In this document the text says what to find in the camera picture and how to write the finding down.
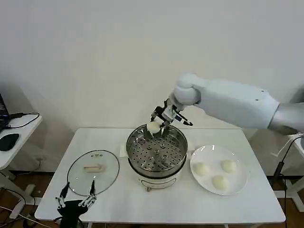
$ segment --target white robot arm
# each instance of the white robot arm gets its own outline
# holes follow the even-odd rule
[[[157,107],[151,120],[159,117],[166,125],[176,119],[192,125],[180,114],[187,105],[242,128],[304,132],[304,103],[280,104],[264,89],[226,80],[206,80],[195,74],[184,74],[178,79],[164,107]]]

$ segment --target steamed bun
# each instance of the steamed bun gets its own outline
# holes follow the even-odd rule
[[[222,160],[220,164],[225,172],[235,173],[237,171],[237,164],[233,160]]]
[[[229,188],[228,179],[221,175],[212,177],[212,184],[217,190],[227,190]]]
[[[198,162],[193,164],[194,172],[199,176],[207,175],[210,172],[210,168],[208,165],[203,162]]]
[[[147,130],[151,134],[155,134],[155,133],[159,132],[160,129],[161,129],[161,126],[156,121],[152,121],[152,122],[147,123]]]

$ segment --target white table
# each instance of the white table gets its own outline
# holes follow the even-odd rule
[[[11,126],[21,126],[21,125],[24,125],[24,124],[28,123],[33,118],[35,118],[35,115],[25,115],[21,118],[11,120],[9,125],[11,125]],[[28,138],[34,132],[34,130],[38,127],[38,125],[41,123],[41,121],[42,121],[42,117],[39,116],[36,120],[34,120],[33,122],[31,122],[30,124],[28,124],[24,127],[15,128],[15,129],[7,129],[7,130],[3,130],[2,132],[0,132],[0,138],[2,138],[3,136],[5,136],[7,134],[11,134],[11,133],[18,133],[19,134],[19,138],[18,138],[16,144],[14,145],[14,147],[11,150],[0,151],[0,170],[5,169],[10,164],[10,162],[13,160],[13,158],[19,152],[21,147],[24,145],[24,143],[28,140]],[[7,171],[6,172],[1,171],[1,172],[4,173],[5,175],[12,176]],[[35,187],[34,185],[29,185],[27,187],[27,189],[25,191],[23,191],[21,188],[16,186],[13,182],[11,182],[7,177],[5,177],[3,175],[0,175],[0,185],[2,187],[5,187],[5,188],[8,188],[10,190],[13,190],[13,191],[16,191],[16,192],[20,193],[26,200],[26,202],[23,202],[23,200],[21,200],[15,206],[13,212],[9,216],[11,219],[15,219],[18,216],[18,214],[22,210],[24,204],[28,204],[28,205],[33,205],[34,204],[33,197],[30,196],[31,192],[33,191],[33,189]],[[36,201],[36,205],[39,204],[40,198],[36,198],[35,201]]]
[[[286,148],[288,148],[288,146],[290,145],[292,140],[296,139],[299,136],[300,135],[298,135],[298,134],[289,135],[288,137],[290,138],[290,142],[288,143],[288,145],[286,145]],[[299,151],[299,153],[304,157],[304,148],[301,145],[301,140],[302,139],[297,139],[294,142],[294,146]],[[286,180],[286,186],[287,186],[286,197],[291,198],[294,201],[294,204],[296,205],[299,212],[304,212],[304,203],[301,200],[300,196],[298,195],[298,191],[300,191],[301,189],[304,189],[304,177],[302,177],[300,180],[298,180],[294,184],[292,184],[290,180]],[[283,198],[285,198],[285,191],[282,191],[282,190],[275,191],[275,195],[278,199],[283,199]]]
[[[80,155],[104,149],[119,156],[120,146],[132,129],[78,129],[36,210],[35,217],[59,217],[55,197],[66,185],[70,165]],[[222,145],[234,151],[250,171],[246,187],[222,197],[203,189],[190,172],[189,160],[171,187],[146,192],[126,158],[120,158],[115,183],[97,195],[80,219],[84,222],[160,224],[263,224],[285,221],[284,213],[243,132],[239,129],[182,130],[195,148]],[[69,191],[66,200],[82,199]]]

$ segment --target floor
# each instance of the floor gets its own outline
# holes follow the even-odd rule
[[[14,182],[22,189],[25,189],[29,183],[35,184],[36,188],[34,189],[33,196],[42,197],[44,192],[46,191],[49,182],[52,179],[52,174],[49,173],[33,173],[33,174],[25,174],[25,175],[17,175],[17,178]],[[283,190],[284,185],[283,182],[276,184],[275,190]],[[304,199],[304,190],[299,192],[302,199]],[[18,199],[11,195],[7,191],[0,191],[0,205],[9,209],[13,209]],[[282,208],[284,208],[284,199],[279,200]],[[293,201],[291,199],[287,199],[287,223],[288,228],[303,228],[304,227],[304,213],[299,213],[297,208],[295,207]],[[37,206],[26,206],[22,212],[23,215],[28,215],[36,210]],[[3,223],[11,221],[8,218],[9,213],[6,210],[0,209],[0,228]],[[8,224],[7,228],[22,228],[23,221],[16,221],[14,223]],[[59,225],[52,221],[41,221],[41,223],[50,226],[52,228],[58,228]],[[128,228],[130,224],[107,224],[107,228]],[[37,224],[36,228],[43,228],[43,226]],[[144,228],[219,228],[223,226],[204,226],[204,225],[142,225],[139,227]],[[230,228],[245,228],[243,225],[229,225]],[[93,228],[105,228],[104,224],[93,224]],[[285,228],[285,224],[267,224],[261,225],[259,228]]]

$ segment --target glass lid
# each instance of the glass lid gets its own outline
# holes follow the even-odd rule
[[[74,161],[67,173],[67,181],[74,193],[87,196],[95,180],[97,195],[115,182],[118,172],[119,161],[113,153],[105,150],[90,151]]]

